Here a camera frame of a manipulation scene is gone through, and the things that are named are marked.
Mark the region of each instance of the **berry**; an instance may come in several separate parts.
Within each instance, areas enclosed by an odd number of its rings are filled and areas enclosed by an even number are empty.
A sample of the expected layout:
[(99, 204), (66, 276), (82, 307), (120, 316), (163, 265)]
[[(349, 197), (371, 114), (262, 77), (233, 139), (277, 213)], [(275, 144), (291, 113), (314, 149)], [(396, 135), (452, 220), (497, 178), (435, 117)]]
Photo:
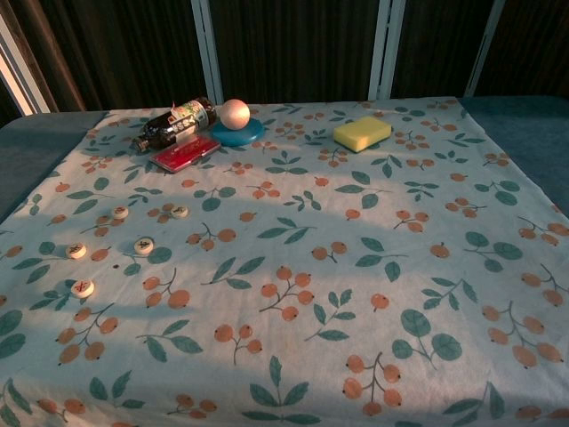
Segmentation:
[(372, 295), (372, 306), (377, 309), (387, 309), (389, 306), (389, 299), (383, 294)]
[(233, 338), (233, 328), (230, 325), (221, 325), (213, 334), (216, 341), (227, 342)]
[(302, 305), (309, 305), (314, 300), (314, 295), (310, 291), (301, 291), (298, 299)]
[(247, 343), (247, 350), (252, 353), (258, 353), (259, 351), (263, 350), (262, 346), (260, 345), (259, 340), (251, 340)]
[(356, 354), (352, 354), (351, 356), (348, 357), (346, 366), (354, 374), (359, 374), (360, 372), (364, 372), (365, 368), (364, 361)]
[(273, 295), (276, 295), (276, 285), (274, 283), (267, 283), (263, 285), (260, 289), (260, 294), (263, 295), (265, 298), (270, 298)]
[(285, 309), (283, 309), (281, 311), (281, 317), (286, 320), (287, 322), (290, 322), (291, 320), (294, 320), (297, 316), (299, 315), (299, 311), (296, 307), (286, 307)]
[(344, 382), (342, 393), (344, 393), (348, 399), (357, 399), (362, 395), (362, 390), (362, 384), (360, 384), (356, 378), (348, 378)]

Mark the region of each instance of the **red case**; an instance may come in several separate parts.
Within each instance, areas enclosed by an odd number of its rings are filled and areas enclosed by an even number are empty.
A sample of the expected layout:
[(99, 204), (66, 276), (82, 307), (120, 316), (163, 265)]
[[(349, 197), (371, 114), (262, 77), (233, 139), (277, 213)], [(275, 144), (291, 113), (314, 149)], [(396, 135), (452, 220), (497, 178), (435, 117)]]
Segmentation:
[(201, 157), (208, 156), (220, 147), (220, 144), (203, 135), (183, 143), (175, 143), (163, 149), (150, 158), (150, 161), (164, 168), (170, 173), (177, 173), (184, 167), (191, 165)]

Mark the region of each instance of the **leaf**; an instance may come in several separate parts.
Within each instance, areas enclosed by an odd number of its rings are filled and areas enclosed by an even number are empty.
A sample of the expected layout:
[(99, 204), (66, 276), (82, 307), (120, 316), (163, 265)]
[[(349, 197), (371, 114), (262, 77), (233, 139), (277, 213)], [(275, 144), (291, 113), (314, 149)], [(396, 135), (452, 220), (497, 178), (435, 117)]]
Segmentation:
[(187, 354), (197, 354), (203, 351), (199, 344), (189, 336), (174, 336), (170, 341), (172, 341), (174, 347)]
[(391, 169), (391, 165), (389, 163), (384, 164), (383, 167), (381, 168), (381, 171), (383, 172), (386, 178), (391, 178), (393, 169)]
[(36, 302), (34, 305), (32, 305), (29, 309), (30, 310), (39, 310), (42, 309), (43, 307), (45, 307), (46, 305), (49, 305), (52, 303), (53, 300), (41, 300)]
[(0, 317), (0, 336), (7, 335), (21, 322), (22, 314), (19, 310), (11, 310)]
[(485, 247), (490, 245), (490, 242), (488, 242), (488, 239), (485, 237), (485, 235), (476, 233), (474, 231), (468, 231), (465, 237), (466, 241), (473, 246)]
[(29, 274), (28, 281), (26, 283), (36, 282), (37, 280), (39, 280), (40, 278), (45, 276), (45, 273), (47, 273), (50, 270), (50, 267), (51, 266), (49, 264), (42, 265), (41, 267), (38, 267), (37, 269), (35, 269), (34, 271), (32, 271)]
[(497, 191), (496, 194), (494, 194), (494, 197), (496, 197), (504, 205), (507, 206), (517, 205), (516, 196), (514, 196), (511, 193), (507, 193), (506, 191)]
[(259, 411), (243, 412), (243, 415), (251, 420), (256, 421), (278, 421), (281, 419), (280, 416), (269, 414), (268, 412)]
[(506, 412), (506, 404), (494, 384), (488, 382), (490, 386), (490, 416), (493, 420), (501, 418)]
[(0, 342), (0, 359), (7, 358), (14, 353), (17, 353), (21, 347), (26, 343), (26, 336), (24, 334), (10, 335)]
[(210, 197), (204, 200), (202, 203), (202, 209), (204, 212), (211, 212), (220, 207), (221, 200), (216, 197)]
[(347, 289), (344, 292), (342, 292), (341, 296), (340, 296), (340, 305), (344, 305), (344, 304), (348, 303), (348, 301), (350, 300), (351, 297), (352, 297), (352, 290), (351, 289)]
[(292, 414), (284, 418), (285, 421), (293, 424), (309, 425), (320, 423), (320, 418), (309, 414)]
[(362, 208), (371, 209), (375, 207), (379, 201), (380, 198), (377, 197), (377, 194), (366, 194), (362, 197)]
[(222, 189), (220, 189), (219, 194), (220, 197), (231, 197), (236, 193), (235, 189), (233, 187), (223, 187)]
[(243, 264), (241, 267), (239, 267), (239, 270), (237, 270), (235, 274), (238, 275), (249, 274), (252, 271), (257, 270), (259, 266), (263, 264), (263, 261), (265, 261), (264, 256), (260, 256), (258, 258), (252, 258), (251, 260)]
[(520, 251), (517, 246), (511, 245), (510, 243), (494, 243), (493, 248), (496, 254), (505, 260), (519, 260), (523, 256), (522, 251)]
[(413, 349), (406, 340), (395, 340), (393, 344), (391, 344), (391, 350), (393, 351), (393, 355), (398, 359), (407, 359), (413, 354)]
[(142, 400), (127, 399), (123, 402), (122, 407), (127, 407), (129, 409), (140, 409), (144, 405)]
[(351, 320), (353, 318), (356, 318), (356, 315), (351, 311), (343, 311), (341, 313), (334, 314), (334, 317), (339, 320)]
[(39, 253), (41, 255), (50, 255), (55, 250), (55, 244), (53, 242), (42, 242), (39, 246)]
[(215, 274), (213, 275), (212, 278), (212, 282), (214, 282), (215, 280), (223, 276), (225, 273), (227, 273), (233, 266), (233, 262), (235, 262), (235, 259), (236, 257), (234, 256), (233, 258), (229, 258), (228, 260), (224, 261), (217, 269), (217, 271), (215, 271)]
[(504, 270), (501, 264), (496, 260), (485, 260), (484, 266), (488, 271), (491, 271), (492, 273), (499, 273), (500, 271)]
[(81, 200), (83, 198), (88, 198), (92, 196), (92, 194), (93, 194), (92, 191), (83, 190), (83, 191), (78, 191), (77, 193), (68, 194), (67, 197), (73, 200)]
[(162, 264), (172, 257), (172, 251), (167, 247), (155, 247), (148, 256), (148, 262), (151, 264)]
[(334, 307), (336, 308), (340, 307), (340, 302), (338, 301), (338, 295), (335, 292), (328, 293), (328, 301)]
[(268, 364), (268, 370), (270, 372), (270, 379), (272, 380), (275, 387), (278, 387), (278, 384), (281, 383), (281, 369), (282, 369), (281, 362), (278, 360), (277, 357), (273, 356), (270, 358), (270, 362)]
[(160, 342), (158, 342), (157, 340), (155, 340), (151, 336), (147, 336), (146, 337), (146, 344), (148, 346), (148, 350), (150, 351), (150, 354), (152, 355), (152, 357), (154, 359), (158, 360), (159, 362), (163, 362), (163, 363), (167, 360), (166, 352), (164, 351), (164, 347), (162, 346), (162, 344)]
[(478, 418), (478, 412), (477, 411), (471, 412), (470, 414), (462, 417), (460, 420), (455, 421), (453, 423), (453, 427), (460, 427), (461, 425), (473, 423), (477, 420), (477, 418)]
[(438, 307), (438, 304), (440, 303), (441, 303), (440, 298), (429, 298), (427, 301), (423, 303), (423, 309), (424, 310), (434, 309), (435, 307)]
[(294, 405), (295, 403), (299, 403), (303, 398), (304, 395), (309, 390), (308, 383), (298, 383), (291, 390), (286, 393), (286, 397), (284, 398), (283, 405), (288, 407), (290, 405)]
[(490, 187), (484, 184), (474, 184), (474, 188), (483, 193), (490, 191)]
[(444, 415), (459, 414), (460, 412), (468, 411), (472, 407), (480, 405), (480, 399), (463, 399), (450, 405), (444, 412)]
[(448, 303), (451, 304), (453, 310), (457, 311), (459, 309), (459, 300), (456, 299), (454, 294), (448, 295)]
[(354, 171), (352, 172), (352, 178), (363, 185), (370, 185), (370, 176), (367, 173)]
[(257, 238), (275, 238), (277, 236), (280, 236), (281, 234), (285, 233), (286, 231), (288, 231), (289, 229), (283, 229), (283, 228), (274, 228), (274, 229), (268, 229), (263, 231), (259, 236), (257, 236)]
[(82, 214), (83, 212), (88, 211), (89, 209), (95, 207), (99, 203), (99, 200), (96, 198), (92, 198), (91, 200), (84, 201), (81, 205), (77, 207), (77, 209), (73, 212), (73, 215)]
[(389, 262), (385, 266), (385, 274), (388, 275), (390, 282), (395, 282), (401, 275), (401, 267), (395, 261)]
[(92, 185), (97, 191), (102, 191), (108, 186), (108, 179), (104, 177), (100, 177), (95, 181)]
[(96, 376), (92, 378), (91, 383), (89, 384), (89, 392), (94, 398), (98, 400), (108, 399), (108, 394), (107, 394), (107, 389), (105, 388), (105, 384), (103, 384), (102, 381)]
[(480, 138), (465, 138), (463, 141), (470, 142), (471, 144), (479, 144), (480, 142), (484, 142), (485, 140), (481, 140)]
[(320, 304), (314, 304), (314, 315), (322, 325), (326, 323), (326, 312)]
[(273, 395), (262, 385), (249, 384), (249, 392), (251, 393), (252, 399), (259, 405), (263, 405), (264, 407), (278, 407), (278, 403), (275, 398), (273, 398)]
[(383, 250), (384, 250), (381, 242), (375, 238), (362, 238), (362, 243), (370, 251), (383, 252)]
[(112, 390), (113, 399), (120, 398), (123, 395), (126, 384), (131, 380), (131, 372), (132, 370), (125, 372), (115, 380)]
[(379, 264), (381, 257), (379, 255), (364, 255), (356, 262), (356, 267), (372, 267)]
[(276, 220), (279, 221), (280, 223), (286, 225), (287, 227), (296, 228), (296, 223), (289, 218), (284, 218), (282, 216), (279, 216), (278, 218), (276, 218)]
[(60, 301), (55, 305), (55, 311), (61, 310), (65, 306), (65, 304), (68, 303), (70, 295), (71, 293), (68, 293), (63, 298), (60, 299)]
[(8, 392), (10, 393), (10, 396), (12, 396), (13, 401), (16, 402), (16, 405), (21, 407), (28, 414), (32, 415), (32, 408), (29, 406), (29, 402), (20, 394), (19, 391), (16, 390), (12, 378), (8, 380)]
[(162, 335), (169, 335), (176, 331), (182, 329), (185, 325), (187, 325), (189, 320), (177, 320), (174, 323), (170, 324), (163, 332)]
[(285, 244), (285, 245), (290, 245), (291, 243), (294, 243), (294, 242), (300, 240), (301, 238), (304, 237), (304, 235), (306, 234), (306, 232), (307, 232), (308, 230), (309, 230), (309, 229), (300, 229), (300, 230), (296, 231), (296, 232), (293, 233), (291, 236), (289, 236), (288, 239), (286, 239), (286, 240), (284, 241), (284, 244)]
[(442, 360), (458, 359), (462, 354), (461, 344), (449, 334), (437, 334), (432, 340), (433, 350)]
[(16, 416), (16, 414), (13, 413), (13, 411), (10, 409), (10, 407), (8, 407), (8, 405), (2, 405), (2, 407), (0, 408), (0, 418), (2, 418), (2, 421), (4, 421), (6, 423), (6, 425), (10, 426), (10, 427), (20, 427), (20, 420), (18, 419), (18, 417)]
[(138, 274), (139, 271), (140, 271), (140, 264), (135, 262), (133, 264), (127, 265), (123, 271), (123, 274), (125, 276), (134, 276), (135, 274)]
[(324, 338), (328, 341), (342, 341), (349, 338), (348, 334), (344, 334), (342, 331), (336, 329), (330, 329), (329, 331), (322, 331), (318, 333), (320, 338)]
[(135, 171), (130, 172), (128, 175), (126, 175), (126, 178), (124, 178), (124, 184), (126, 184), (126, 183), (132, 181), (134, 178), (137, 177), (138, 174), (139, 174), (139, 170), (138, 170), (138, 169), (135, 170)]
[(234, 289), (249, 289), (251, 284), (246, 280), (241, 280), (239, 278), (228, 278), (228, 284)]
[(477, 293), (475, 292), (474, 288), (464, 279), (462, 280), (462, 290), (472, 302), (478, 302)]
[(430, 333), (430, 323), (427, 318), (417, 310), (409, 309), (401, 313), (401, 324), (409, 334), (421, 338)]
[(454, 286), (455, 284), (446, 278), (430, 278), (433, 282), (440, 286)]
[(355, 193), (361, 193), (362, 191), (364, 191), (364, 188), (360, 187), (359, 185), (350, 184), (350, 185), (343, 185), (337, 188), (336, 191), (338, 191), (339, 193), (355, 194)]

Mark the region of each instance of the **brown bottle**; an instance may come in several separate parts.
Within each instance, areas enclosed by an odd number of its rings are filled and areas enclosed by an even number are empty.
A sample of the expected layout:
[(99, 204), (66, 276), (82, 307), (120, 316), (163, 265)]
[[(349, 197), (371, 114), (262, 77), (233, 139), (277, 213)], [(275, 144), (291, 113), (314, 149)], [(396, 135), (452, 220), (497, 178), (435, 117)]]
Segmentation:
[(140, 152), (165, 149), (176, 141), (205, 129), (217, 119), (215, 106), (207, 98), (196, 98), (149, 120), (136, 141)]

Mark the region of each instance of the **round game piece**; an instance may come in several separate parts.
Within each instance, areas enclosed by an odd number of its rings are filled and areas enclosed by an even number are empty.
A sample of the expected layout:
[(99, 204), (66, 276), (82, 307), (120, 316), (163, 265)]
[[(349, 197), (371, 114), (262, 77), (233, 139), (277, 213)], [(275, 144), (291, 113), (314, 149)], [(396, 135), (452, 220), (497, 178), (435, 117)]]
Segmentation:
[(238, 131), (232, 131), (218, 122), (213, 126), (210, 134), (221, 145), (235, 147), (237, 145), (250, 144), (262, 138), (265, 134), (265, 127), (256, 118), (249, 120), (247, 126)]
[(87, 254), (87, 246), (83, 243), (74, 243), (65, 249), (65, 255), (72, 260), (83, 258)]
[(95, 290), (92, 280), (77, 280), (71, 287), (71, 293), (76, 298), (86, 298)]
[(251, 112), (241, 100), (229, 100), (220, 109), (221, 122), (232, 131), (243, 129), (249, 122)]
[(128, 216), (128, 207), (117, 206), (113, 209), (113, 218), (116, 220), (123, 220)]
[(154, 248), (154, 241), (151, 238), (139, 238), (134, 242), (134, 252), (138, 255), (148, 255)]
[(175, 206), (170, 211), (170, 215), (173, 218), (176, 218), (177, 220), (179, 220), (180, 218), (187, 217), (188, 214), (189, 214), (189, 209), (187, 209), (186, 206), (182, 206), (182, 205)]

